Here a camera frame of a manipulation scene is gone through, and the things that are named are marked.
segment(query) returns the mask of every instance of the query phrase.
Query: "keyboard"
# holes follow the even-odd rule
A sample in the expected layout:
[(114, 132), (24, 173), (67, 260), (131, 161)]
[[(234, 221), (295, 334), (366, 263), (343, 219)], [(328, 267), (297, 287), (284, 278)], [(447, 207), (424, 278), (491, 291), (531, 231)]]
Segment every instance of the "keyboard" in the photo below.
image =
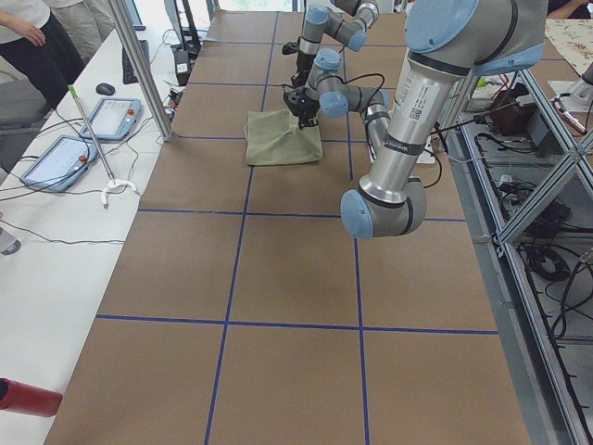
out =
[[(139, 40), (140, 47), (142, 48), (142, 52), (145, 55), (146, 62), (148, 62), (148, 66), (150, 67), (150, 52), (148, 51), (148, 41), (147, 40)], [(132, 62), (130, 58), (126, 54), (126, 50), (124, 48), (121, 49), (121, 67), (123, 69), (123, 83), (137, 83), (138, 78), (136, 77), (135, 73), (133, 72)]]

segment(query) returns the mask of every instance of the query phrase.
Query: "person's hand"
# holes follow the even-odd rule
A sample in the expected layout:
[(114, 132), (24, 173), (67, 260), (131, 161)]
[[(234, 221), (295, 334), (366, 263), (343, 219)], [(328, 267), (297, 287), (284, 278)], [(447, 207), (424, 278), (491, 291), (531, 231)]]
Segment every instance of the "person's hand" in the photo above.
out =
[(24, 37), (35, 46), (45, 45), (45, 34), (29, 21), (13, 17), (7, 25), (8, 28), (21, 37)]

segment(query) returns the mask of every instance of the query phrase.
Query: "green cloth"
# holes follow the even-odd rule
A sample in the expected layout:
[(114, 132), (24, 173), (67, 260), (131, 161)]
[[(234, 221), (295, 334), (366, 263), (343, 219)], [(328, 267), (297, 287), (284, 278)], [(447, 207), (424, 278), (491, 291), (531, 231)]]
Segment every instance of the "green cloth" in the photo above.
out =
[(302, 164), (323, 156), (319, 125), (298, 129), (289, 110), (247, 112), (248, 165)]

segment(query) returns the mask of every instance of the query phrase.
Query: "black mouse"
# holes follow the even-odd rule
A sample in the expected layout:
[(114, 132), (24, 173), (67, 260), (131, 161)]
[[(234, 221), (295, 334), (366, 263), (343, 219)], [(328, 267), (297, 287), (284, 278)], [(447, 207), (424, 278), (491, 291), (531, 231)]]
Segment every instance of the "black mouse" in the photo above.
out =
[(115, 93), (115, 86), (109, 83), (100, 83), (96, 86), (95, 91), (100, 95), (113, 95)]

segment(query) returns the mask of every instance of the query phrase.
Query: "red can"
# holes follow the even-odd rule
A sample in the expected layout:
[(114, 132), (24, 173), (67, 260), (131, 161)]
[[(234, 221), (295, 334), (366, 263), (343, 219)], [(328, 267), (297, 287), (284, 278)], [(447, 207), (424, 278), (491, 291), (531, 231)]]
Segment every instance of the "red can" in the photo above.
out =
[(61, 402), (58, 392), (0, 378), (0, 410), (51, 417)]

